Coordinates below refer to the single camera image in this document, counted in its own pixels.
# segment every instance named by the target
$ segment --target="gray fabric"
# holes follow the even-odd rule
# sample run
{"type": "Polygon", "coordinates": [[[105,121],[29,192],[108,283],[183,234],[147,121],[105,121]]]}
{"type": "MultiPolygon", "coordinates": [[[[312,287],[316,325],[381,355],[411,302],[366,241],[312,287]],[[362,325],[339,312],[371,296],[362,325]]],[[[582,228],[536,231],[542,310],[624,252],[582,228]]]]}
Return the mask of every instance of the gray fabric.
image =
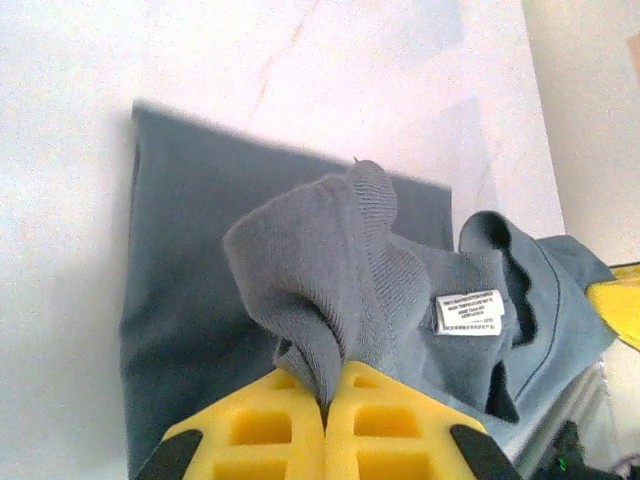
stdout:
{"type": "Polygon", "coordinates": [[[223,242],[247,310],[322,405],[359,360],[504,443],[615,338],[584,296],[611,273],[574,239],[535,241],[497,213],[471,217],[451,253],[392,233],[395,211],[389,178],[360,162],[241,219],[223,242]],[[487,289],[505,303],[499,336],[434,334],[436,296],[487,289]]]}
{"type": "MultiPolygon", "coordinates": [[[[233,223],[344,167],[136,105],[121,334],[129,472],[168,427],[273,368],[277,339],[247,315],[222,250],[233,223]]],[[[451,194],[394,177],[394,230],[451,250],[451,194]]]]}

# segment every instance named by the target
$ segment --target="ribbed knit fabric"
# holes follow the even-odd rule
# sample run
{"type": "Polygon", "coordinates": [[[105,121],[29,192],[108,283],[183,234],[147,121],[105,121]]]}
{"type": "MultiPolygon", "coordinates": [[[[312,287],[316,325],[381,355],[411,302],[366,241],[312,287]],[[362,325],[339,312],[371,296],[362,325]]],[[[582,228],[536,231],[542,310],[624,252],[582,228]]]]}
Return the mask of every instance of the ribbed knit fabric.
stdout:
{"type": "Polygon", "coordinates": [[[584,296],[611,274],[570,237],[536,242],[493,212],[467,222],[461,253],[418,245],[391,233],[395,209],[384,171],[359,162],[253,211],[223,239],[243,302],[322,406],[354,359],[505,442],[615,338],[584,296]],[[499,336],[434,333],[437,296],[488,289],[499,336]]]}

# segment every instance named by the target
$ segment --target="seam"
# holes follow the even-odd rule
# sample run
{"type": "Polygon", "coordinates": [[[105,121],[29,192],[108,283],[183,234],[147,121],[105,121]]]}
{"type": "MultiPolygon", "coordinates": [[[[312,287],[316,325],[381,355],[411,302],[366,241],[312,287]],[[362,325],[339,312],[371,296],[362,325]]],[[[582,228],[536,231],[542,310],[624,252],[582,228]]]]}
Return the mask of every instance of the seam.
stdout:
{"type": "MultiPolygon", "coordinates": [[[[549,267],[551,268],[551,271],[553,272],[553,276],[556,279],[556,290],[557,290],[557,292],[556,292],[556,312],[555,312],[554,319],[553,319],[553,332],[551,334],[551,341],[549,342],[549,347],[547,348],[547,351],[544,354],[544,357],[540,361],[540,364],[534,369],[533,372],[531,372],[531,375],[529,375],[529,378],[527,378],[527,380],[524,382],[522,387],[520,387],[520,390],[518,391],[518,393],[516,394],[516,396],[514,398],[515,401],[518,400],[518,398],[524,392],[524,390],[527,388],[527,386],[529,385],[529,383],[531,382],[533,377],[540,371],[542,366],[547,362],[547,359],[549,358],[549,355],[551,354],[551,349],[553,348],[553,346],[555,344],[555,341],[556,341],[556,332],[557,332],[557,329],[558,329],[558,316],[560,315],[560,298],[561,298],[561,291],[562,291],[562,287],[560,285],[560,279],[558,278],[558,274],[556,273],[555,269],[551,265],[551,262],[549,261],[549,257],[547,256],[546,252],[542,248],[540,248],[540,245],[538,245],[537,242],[534,241],[533,243],[537,247],[537,249],[540,251],[540,253],[542,253],[542,256],[546,260],[547,265],[549,265],[549,267]]],[[[531,302],[529,302],[528,299],[527,299],[527,303],[529,304],[529,308],[531,308],[531,302]]]]}

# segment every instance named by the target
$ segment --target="yellow foam pad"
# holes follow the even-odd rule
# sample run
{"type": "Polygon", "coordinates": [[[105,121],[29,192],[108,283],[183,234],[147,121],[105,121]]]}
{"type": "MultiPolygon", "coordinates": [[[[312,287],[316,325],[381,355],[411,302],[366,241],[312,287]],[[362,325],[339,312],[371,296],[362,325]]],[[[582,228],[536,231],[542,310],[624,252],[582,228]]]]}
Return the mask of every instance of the yellow foam pad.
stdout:
{"type": "Polygon", "coordinates": [[[587,297],[620,340],[640,350],[640,264],[613,273],[617,280],[590,285],[587,297]]]}
{"type": "Polygon", "coordinates": [[[184,480],[475,479],[449,429],[482,425],[362,363],[349,362],[326,433],[315,398],[276,370],[174,425],[199,430],[184,480]]]}
{"type": "Polygon", "coordinates": [[[373,368],[349,362],[331,404],[327,480],[475,480],[449,429],[482,424],[373,368]]]}

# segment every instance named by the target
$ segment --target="white wall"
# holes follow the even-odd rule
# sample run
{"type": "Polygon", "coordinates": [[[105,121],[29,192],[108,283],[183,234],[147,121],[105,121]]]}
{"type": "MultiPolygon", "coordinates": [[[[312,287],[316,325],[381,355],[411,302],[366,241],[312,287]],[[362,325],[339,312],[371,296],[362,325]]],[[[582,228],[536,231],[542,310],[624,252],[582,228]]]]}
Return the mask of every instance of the white wall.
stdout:
{"type": "MultiPolygon", "coordinates": [[[[637,0],[525,0],[567,233],[610,265],[640,260],[640,88],[627,38],[637,0]]],[[[605,354],[623,454],[640,451],[640,354],[605,354]]]]}
{"type": "Polygon", "coordinates": [[[131,2],[0,8],[0,479],[126,478],[131,2]]]}

